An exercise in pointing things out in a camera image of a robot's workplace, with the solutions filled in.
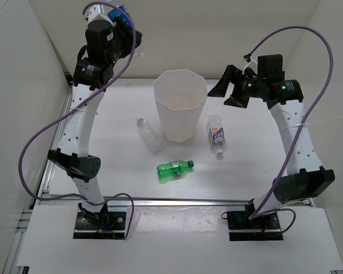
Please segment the clear bottle blue white label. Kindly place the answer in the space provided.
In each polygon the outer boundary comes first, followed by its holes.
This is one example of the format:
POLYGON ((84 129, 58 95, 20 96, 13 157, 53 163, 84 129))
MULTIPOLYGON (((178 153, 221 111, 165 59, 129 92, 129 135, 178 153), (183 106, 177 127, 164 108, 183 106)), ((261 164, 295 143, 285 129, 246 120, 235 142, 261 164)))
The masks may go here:
POLYGON ((214 152, 217 157, 221 157, 224 154, 226 143, 221 117, 218 115, 209 116, 206 126, 210 150, 211 152, 214 152))

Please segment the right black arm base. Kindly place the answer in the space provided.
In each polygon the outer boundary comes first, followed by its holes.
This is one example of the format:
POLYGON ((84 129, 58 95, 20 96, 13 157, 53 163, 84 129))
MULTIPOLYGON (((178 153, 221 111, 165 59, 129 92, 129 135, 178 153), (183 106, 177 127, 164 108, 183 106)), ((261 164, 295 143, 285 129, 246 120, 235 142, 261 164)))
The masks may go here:
POLYGON ((254 212, 252 202, 244 205, 243 210, 229 209, 221 214, 228 223, 229 241, 281 241, 280 221, 276 212, 249 220, 254 212))

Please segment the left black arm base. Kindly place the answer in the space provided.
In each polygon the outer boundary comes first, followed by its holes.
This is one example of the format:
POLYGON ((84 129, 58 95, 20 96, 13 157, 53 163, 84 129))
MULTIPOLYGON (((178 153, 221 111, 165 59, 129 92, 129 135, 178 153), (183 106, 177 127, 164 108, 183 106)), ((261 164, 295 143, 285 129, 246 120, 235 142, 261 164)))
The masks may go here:
POLYGON ((106 207, 92 213, 78 203, 73 239, 124 240, 127 208, 106 207))

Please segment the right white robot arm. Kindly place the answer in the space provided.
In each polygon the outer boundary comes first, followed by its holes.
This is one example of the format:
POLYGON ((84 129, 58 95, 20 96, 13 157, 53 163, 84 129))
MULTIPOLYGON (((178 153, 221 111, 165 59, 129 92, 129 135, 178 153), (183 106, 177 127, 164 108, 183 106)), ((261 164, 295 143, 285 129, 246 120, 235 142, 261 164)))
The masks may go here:
POLYGON ((251 60, 244 69, 228 65, 209 97, 223 98, 228 85, 233 85, 227 106, 247 108, 251 98, 262 99, 274 118, 286 159, 270 190, 252 199, 245 214, 248 226, 258 228, 266 214, 286 205, 316 198, 335 180, 333 170, 326 169, 319 159, 305 121, 303 93, 299 82, 285 79, 280 54, 264 55, 251 60))

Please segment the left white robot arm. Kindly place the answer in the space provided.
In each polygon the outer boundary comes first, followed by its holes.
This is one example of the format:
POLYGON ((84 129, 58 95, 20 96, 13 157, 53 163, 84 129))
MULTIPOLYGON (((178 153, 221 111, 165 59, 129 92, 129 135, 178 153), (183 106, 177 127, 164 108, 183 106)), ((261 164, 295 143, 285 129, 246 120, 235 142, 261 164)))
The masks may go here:
POLYGON ((87 44, 78 53, 72 80, 72 115, 66 119, 57 148, 50 150, 47 158, 65 170, 77 186, 82 195, 79 208, 90 224, 103 228, 109 218, 97 182, 101 160, 89 155, 90 133, 103 98, 98 91, 113 77, 116 62, 131 53, 132 45, 140 45, 142 35, 116 18, 90 22, 85 37, 87 44))

